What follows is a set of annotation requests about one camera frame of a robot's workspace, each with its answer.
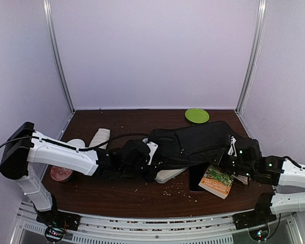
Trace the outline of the orange treehouse paperback book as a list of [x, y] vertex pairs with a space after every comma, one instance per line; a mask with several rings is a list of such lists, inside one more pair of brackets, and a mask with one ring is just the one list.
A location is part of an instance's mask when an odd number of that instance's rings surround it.
[[234, 177], [229, 175], [217, 167], [208, 166], [198, 186], [204, 190], [226, 199], [231, 190]]

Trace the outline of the black student backpack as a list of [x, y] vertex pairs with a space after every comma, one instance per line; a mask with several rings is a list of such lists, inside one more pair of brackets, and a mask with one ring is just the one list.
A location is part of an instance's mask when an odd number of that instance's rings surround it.
[[[215, 121], [177, 129], [154, 129], [144, 138], [159, 146], [152, 159], [159, 173], [204, 163], [220, 163], [227, 152], [229, 136], [244, 138], [225, 121]], [[101, 160], [98, 175], [101, 176]]]

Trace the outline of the black smartphone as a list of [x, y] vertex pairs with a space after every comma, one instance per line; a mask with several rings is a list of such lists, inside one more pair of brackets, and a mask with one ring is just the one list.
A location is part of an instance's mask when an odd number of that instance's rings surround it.
[[204, 188], [199, 186], [199, 183], [204, 176], [206, 166], [196, 165], [189, 169], [189, 189], [190, 192], [204, 192]]

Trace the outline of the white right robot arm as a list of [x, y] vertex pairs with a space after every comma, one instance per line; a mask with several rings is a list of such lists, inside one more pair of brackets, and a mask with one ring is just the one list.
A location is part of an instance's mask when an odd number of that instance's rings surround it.
[[[258, 141], [251, 138], [229, 137], [226, 155], [220, 167], [234, 175], [273, 187], [297, 187], [305, 189], [305, 165], [289, 156], [262, 156]], [[305, 211], [305, 192], [263, 193], [260, 195], [250, 219], [262, 224], [269, 216], [287, 212]]]

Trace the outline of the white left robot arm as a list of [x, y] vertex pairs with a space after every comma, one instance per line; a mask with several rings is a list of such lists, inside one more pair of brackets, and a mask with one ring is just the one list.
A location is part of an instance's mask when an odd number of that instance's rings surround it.
[[159, 146], [150, 141], [148, 135], [142, 136], [142, 140], [129, 140], [122, 148], [109, 151], [102, 146], [114, 141], [113, 138], [93, 147], [76, 146], [45, 136], [34, 129], [33, 123], [25, 122], [0, 145], [4, 149], [0, 173], [15, 180], [37, 211], [43, 212], [44, 219], [57, 226], [63, 221], [63, 214], [53, 205], [53, 196], [42, 185], [32, 163], [108, 180], [155, 175], [157, 167], [153, 165], [153, 156]]

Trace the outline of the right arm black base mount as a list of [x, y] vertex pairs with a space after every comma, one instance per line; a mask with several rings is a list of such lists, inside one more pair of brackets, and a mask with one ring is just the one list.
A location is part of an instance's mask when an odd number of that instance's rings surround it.
[[255, 210], [236, 213], [232, 216], [236, 230], [267, 225], [277, 219], [276, 215], [257, 213]]

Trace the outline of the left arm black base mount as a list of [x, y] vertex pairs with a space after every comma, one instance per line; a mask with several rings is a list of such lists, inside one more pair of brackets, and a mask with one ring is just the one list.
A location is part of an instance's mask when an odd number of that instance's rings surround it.
[[81, 219], [80, 215], [63, 212], [56, 209], [48, 211], [37, 210], [36, 213], [37, 222], [43, 223], [46, 226], [57, 227], [63, 230], [77, 231]]

